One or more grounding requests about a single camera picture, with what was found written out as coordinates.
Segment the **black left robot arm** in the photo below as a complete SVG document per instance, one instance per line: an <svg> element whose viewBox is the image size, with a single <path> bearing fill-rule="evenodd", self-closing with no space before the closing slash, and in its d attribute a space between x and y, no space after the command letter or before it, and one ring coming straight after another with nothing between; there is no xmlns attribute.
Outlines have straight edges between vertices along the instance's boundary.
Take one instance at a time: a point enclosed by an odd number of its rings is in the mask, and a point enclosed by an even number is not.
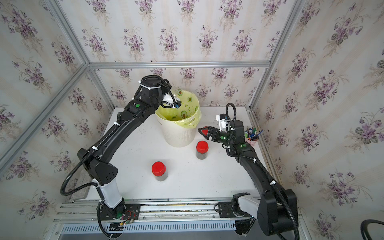
<svg viewBox="0 0 384 240"><path fill-rule="evenodd" d="M97 206L98 225L110 240L117 239L120 234L105 230L101 221L102 212L107 212L107 215L114 220L120 220L127 211L116 181L119 170L110 163L113 155L126 138L159 107L178 109L182 105L181 100L172 93L169 80L149 75L143 77L139 84L133 99L122 112L118 113L112 127L91 147L78 151L80 162L70 171L60 189L62 196L72 195L90 186L97 189L101 198ZM92 181L67 191L70 179L80 167L85 168Z"/></svg>

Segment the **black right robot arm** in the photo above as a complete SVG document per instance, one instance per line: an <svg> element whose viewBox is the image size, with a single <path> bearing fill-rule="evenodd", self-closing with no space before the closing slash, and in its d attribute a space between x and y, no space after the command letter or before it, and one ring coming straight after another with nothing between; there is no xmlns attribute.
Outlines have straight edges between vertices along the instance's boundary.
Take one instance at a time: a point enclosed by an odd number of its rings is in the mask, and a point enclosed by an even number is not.
<svg viewBox="0 0 384 240"><path fill-rule="evenodd" d="M300 239L297 196L293 190L286 190L269 173L260 161L255 149L245 140L243 122L237 119L236 106L228 103L234 115L228 112L217 116L219 127L204 127L198 132L206 139L220 143L227 156L234 158L250 176L259 197L249 193L233 195L231 209L238 218L236 233L245 236L258 223L266 236L276 235L285 239L283 233L293 232L294 239Z"/></svg>

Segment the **green avocado print bag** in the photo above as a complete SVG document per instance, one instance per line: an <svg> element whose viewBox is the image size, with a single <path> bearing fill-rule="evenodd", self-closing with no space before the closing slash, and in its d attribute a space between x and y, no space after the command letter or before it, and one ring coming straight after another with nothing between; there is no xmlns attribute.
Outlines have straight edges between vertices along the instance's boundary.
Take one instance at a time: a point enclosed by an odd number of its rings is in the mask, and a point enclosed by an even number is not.
<svg viewBox="0 0 384 240"><path fill-rule="evenodd" d="M176 100L180 100L180 107L178 109L159 107L156 110L156 115L160 119L186 129L196 128L202 115L198 97L194 93L181 89L172 90L172 94Z"/></svg>

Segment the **pens in cup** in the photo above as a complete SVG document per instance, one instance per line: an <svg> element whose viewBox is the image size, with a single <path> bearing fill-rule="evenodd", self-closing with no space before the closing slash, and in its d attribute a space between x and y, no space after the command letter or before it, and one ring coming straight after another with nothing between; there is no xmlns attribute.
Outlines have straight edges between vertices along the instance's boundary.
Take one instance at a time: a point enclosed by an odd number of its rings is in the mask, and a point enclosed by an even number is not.
<svg viewBox="0 0 384 240"><path fill-rule="evenodd" d="M264 130L259 130L257 128L246 128L244 136L247 141L256 142L260 139L263 132Z"/></svg>

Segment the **pink pen holder cup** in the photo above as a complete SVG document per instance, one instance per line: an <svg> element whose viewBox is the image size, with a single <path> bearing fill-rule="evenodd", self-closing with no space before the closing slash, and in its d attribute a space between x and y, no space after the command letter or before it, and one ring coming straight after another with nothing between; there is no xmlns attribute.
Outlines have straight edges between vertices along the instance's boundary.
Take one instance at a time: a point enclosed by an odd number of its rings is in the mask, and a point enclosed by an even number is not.
<svg viewBox="0 0 384 240"><path fill-rule="evenodd" d="M252 146L254 147L257 143L258 143L259 139L255 139L255 140L247 140L247 142Z"/></svg>

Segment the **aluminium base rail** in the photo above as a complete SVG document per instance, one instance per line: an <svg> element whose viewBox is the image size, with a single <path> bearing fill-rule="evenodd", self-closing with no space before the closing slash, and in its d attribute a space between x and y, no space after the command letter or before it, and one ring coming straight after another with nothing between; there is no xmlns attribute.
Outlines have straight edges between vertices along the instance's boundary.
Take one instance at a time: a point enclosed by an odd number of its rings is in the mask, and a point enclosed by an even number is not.
<svg viewBox="0 0 384 240"><path fill-rule="evenodd" d="M223 218L220 203L229 198L128 200L128 213L122 220L112 220L97 211L97 200L77 200L61 204L48 228L45 240L68 236L94 235L106 240L103 232L119 240L133 234L213 234L215 238L267 239L259 224L250 217Z"/></svg>

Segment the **aluminium frame bars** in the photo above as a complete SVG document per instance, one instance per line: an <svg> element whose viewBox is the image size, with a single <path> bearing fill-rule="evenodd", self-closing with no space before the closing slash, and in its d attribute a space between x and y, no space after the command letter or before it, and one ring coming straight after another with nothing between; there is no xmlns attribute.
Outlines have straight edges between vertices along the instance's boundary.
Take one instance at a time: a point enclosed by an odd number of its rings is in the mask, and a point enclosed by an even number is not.
<svg viewBox="0 0 384 240"><path fill-rule="evenodd" d="M39 128L45 121L55 112L59 105L64 101L65 96L70 90L81 80L85 74L89 74L92 81L96 85L96 89L102 95L102 98L107 102L109 109L114 107L112 99L108 96L107 90L103 85L101 78L96 74L97 69L174 69L174 68L240 68L240 67L261 67L272 69L272 66L277 63L279 54L282 53L283 47L286 44L290 33L294 28L295 22L298 20L305 1L294 1L294 4L289 12L287 21L281 31L280 38L278 39L275 49L271 58L268 61L176 61L176 62L101 62L92 63L87 57L86 52L80 45L80 41L75 35L75 32L70 25L70 22L64 13L59 1L46 1L46 4L53 14L60 29L64 32L65 37L70 45L75 49L75 53L80 57L83 62L79 68L71 75L67 82L60 88L54 95L52 100L42 109L33 121L27 126L24 132L16 140L16 142L5 152L1 157L1 172L6 171L12 164L14 157L29 143L31 138L38 132Z"/></svg>

